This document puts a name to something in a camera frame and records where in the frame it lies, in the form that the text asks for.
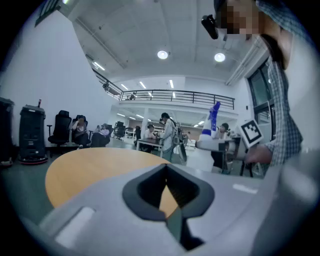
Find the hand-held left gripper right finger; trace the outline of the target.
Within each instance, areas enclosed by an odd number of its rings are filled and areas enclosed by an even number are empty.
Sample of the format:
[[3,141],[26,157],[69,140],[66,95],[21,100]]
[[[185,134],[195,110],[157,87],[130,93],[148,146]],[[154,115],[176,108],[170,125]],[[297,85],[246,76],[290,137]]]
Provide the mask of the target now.
[[273,197],[271,171],[254,179],[168,164],[166,180],[184,203],[180,242],[166,247],[170,256],[253,256]]

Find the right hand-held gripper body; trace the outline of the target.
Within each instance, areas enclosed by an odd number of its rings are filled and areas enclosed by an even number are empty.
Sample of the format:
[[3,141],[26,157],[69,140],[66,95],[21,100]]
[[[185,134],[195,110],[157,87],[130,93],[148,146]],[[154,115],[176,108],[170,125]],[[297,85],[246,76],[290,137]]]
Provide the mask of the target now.
[[246,120],[238,125],[235,131],[230,132],[230,136],[225,139],[226,153],[233,159],[244,160],[250,148],[257,145],[264,135],[254,119]]

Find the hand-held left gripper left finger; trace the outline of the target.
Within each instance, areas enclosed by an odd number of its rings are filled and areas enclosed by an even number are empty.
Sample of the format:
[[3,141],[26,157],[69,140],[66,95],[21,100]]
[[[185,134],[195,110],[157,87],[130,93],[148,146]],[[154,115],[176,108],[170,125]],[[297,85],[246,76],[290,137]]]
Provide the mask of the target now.
[[40,224],[24,218],[49,256],[182,256],[183,246],[162,221],[143,220],[125,204],[125,184],[152,167],[102,179],[51,211]]

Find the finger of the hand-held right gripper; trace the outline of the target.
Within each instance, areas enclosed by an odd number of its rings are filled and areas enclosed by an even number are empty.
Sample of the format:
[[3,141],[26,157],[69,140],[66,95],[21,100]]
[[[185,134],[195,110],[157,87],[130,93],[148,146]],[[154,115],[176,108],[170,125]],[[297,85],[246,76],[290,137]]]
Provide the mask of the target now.
[[206,151],[225,151],[226,142],[222,139],[198,140],[195,147]]

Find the person's right forearm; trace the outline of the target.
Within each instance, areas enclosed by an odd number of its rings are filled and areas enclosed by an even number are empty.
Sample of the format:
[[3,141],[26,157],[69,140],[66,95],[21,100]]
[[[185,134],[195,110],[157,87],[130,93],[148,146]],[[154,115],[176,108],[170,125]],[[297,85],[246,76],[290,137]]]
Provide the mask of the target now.
[[245,157],[246,163],[283,165],[301,150],[302,136],[296,129],[280,131],[276,139],[266,144],[251,147]]

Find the black desk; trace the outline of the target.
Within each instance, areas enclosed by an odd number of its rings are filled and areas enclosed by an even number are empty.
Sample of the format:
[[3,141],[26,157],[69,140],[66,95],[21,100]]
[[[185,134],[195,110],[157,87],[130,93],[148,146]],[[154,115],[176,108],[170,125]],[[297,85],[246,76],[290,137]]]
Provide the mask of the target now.
[[214,150],[211,156],[214,160],[214,167],[220,169],[222,174],[230,174],[235,168],[234,163],[240,164],[239,175],[243,176],[245,169],[248,170],[249,176],[253,177],[252,164],[245,163],[245,156],[248,148],[240,136],[228,139],[214,139]]

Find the checked shirt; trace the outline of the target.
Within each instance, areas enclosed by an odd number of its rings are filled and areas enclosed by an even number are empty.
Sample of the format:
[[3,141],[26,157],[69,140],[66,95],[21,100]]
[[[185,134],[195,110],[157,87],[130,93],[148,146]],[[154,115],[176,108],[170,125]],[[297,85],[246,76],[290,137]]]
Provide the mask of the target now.
[[[294,13],[280,0],[257,0],[259,10],[269,15],[278,25],[285,30],[297,36],[299,39],[314,46],[310,35]],[[275,110],[275,135],[287,130],[298,130],[294,120],[290,116],[290,107],[288,102],[289,82],[285,70],[281,65],[272,60],[269,56],[267,62],[267,74],[271,81],[271,90],[273,94]]]

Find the dark framed window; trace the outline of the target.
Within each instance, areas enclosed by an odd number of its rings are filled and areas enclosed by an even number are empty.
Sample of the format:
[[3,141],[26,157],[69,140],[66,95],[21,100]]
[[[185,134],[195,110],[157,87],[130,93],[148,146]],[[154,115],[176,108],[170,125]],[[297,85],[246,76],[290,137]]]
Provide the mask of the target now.
[[264,136],[260,143],[271,142],[276,138],[276,120],[267,61],[263,62],[247,80],[252,96],[254,118]]

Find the round wooden table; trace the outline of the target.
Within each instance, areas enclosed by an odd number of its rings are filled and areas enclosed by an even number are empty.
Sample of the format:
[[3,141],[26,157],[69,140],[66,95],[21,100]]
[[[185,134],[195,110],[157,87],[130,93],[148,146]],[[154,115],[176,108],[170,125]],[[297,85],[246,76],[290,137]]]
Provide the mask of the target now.
[[90,185],[159,164],[167,160],[138,150],[113,147],[85,148],[68,152],[49,166],[46,194],[58,208]]

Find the black mezzanine railing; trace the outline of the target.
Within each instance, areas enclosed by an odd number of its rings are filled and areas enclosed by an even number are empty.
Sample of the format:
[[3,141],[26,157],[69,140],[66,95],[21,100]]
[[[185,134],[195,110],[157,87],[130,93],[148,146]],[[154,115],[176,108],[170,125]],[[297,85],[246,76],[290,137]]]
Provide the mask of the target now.
[[159,101],[159,102],[177,102],[186,104],[199,104],[213,106],[220,102],[220,107],[227,110],[235,109],[235,99],[218,94],[187,91],[187,90],[167,90],[167,89],[139,89],[122,90],[120,87],[109,81],[102,74],[93,71],[98,81],[101,83],[105,92],[118,101],[129,101],[131,94],[136,93],[135,99],[131,101]]

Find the white background desk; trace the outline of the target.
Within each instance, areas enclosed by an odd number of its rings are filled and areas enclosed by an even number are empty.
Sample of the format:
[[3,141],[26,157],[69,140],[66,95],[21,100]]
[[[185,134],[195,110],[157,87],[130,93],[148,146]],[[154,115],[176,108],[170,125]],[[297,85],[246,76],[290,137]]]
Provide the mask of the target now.
[[160,152],[159,157],[163,157],[163,141],[161,139],[152,139],[152,138],[146,138],[146,139],[138,139],[136,141],[136,150],[140,150],[140,144],[145,144],[149,146],[153,146],[158,148],[158,151]]

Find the white t-shirt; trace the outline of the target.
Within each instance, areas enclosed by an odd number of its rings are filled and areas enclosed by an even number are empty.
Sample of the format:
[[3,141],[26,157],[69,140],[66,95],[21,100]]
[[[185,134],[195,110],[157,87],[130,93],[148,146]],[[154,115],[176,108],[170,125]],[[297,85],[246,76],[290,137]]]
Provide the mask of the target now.
[[320,150],[320,55],[294,36],[287,69],[290,115],[302,136],[304,152]]

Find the black mobile cabinet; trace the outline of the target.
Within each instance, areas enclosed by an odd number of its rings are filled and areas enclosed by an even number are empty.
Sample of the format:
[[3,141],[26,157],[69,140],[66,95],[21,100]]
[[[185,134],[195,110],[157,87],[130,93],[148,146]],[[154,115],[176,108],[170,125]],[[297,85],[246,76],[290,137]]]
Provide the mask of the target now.
[[25,105],[20,112],[19,161],[24,165],[38,165],[48,161],[45,146],[43,108]]
[[13,108],[12,100],[0,97],[0,168],[13,164]]

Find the dark high window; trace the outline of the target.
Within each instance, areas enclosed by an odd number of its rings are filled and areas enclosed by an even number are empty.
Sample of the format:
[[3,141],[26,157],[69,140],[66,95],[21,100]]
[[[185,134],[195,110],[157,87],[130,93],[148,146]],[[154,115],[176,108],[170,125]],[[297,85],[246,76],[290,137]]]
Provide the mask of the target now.
[[40,8],[40,13],[35,21],[35,26],[40,24],[53,12],[58,11],[61,8],[61,2],[62,0],[45,0],[44,4]]

